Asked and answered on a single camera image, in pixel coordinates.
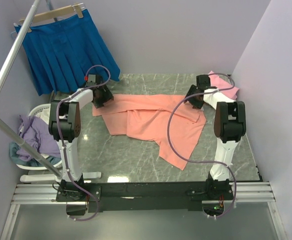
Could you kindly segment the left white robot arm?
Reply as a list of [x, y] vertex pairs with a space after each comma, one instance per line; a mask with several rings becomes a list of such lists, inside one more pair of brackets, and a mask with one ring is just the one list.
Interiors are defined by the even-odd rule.
[[48, 130], [59, 147], [62, 179], [66, 182], [83, 181], [77, 151], [77, 139], [81, 132], [80, 110], [90, 103], [97, 109], [102, 108], [114, 99], [106, 83], [102, 76], [88, 74], [83, 88], [50, 104]]

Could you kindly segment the salmon orange t shirt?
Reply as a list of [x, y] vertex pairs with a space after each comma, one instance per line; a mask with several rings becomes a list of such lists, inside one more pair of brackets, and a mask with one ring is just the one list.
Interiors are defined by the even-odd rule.
[[109, 133], [153, 141], [159, 146], [159, 157], [184, 170], [196, 147], [206, 118], [189, 103], [176, 105], [181, 95], [115, 94], [104, 107], [92, 108], [94, 117], [101, 116]]

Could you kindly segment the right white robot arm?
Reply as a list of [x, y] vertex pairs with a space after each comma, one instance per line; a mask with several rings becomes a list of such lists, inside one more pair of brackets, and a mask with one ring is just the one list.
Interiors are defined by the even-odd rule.
[[215, 73], [196, 76], [196, 84], [191, 85], [184, 103], [189, 102], [193, 108], [201, 109], [204, 103], [215, 109], [214, 134], [217, 138], [217, 148], [214, 163], [209, 177], [215, 181], [226, 181], [230, 178], [227, 167], [232, 163], [235, 149], [246, 133], [246, 110], [242, 101], [235, 101], [226, 95], [226, 91], [213, 86], [212, 77]]

